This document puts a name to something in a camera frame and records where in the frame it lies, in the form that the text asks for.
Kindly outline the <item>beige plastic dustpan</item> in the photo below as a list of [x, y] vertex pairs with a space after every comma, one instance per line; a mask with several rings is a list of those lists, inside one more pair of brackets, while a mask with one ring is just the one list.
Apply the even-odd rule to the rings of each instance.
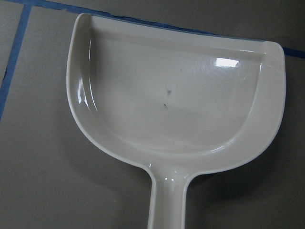
[[196, 176], [242, 166], [276, 136], [285, 56], [276, 42], [82, 13], [71, 36], [66, 89], [82, 133], [149, 174], [148, 228], [182, 229]]

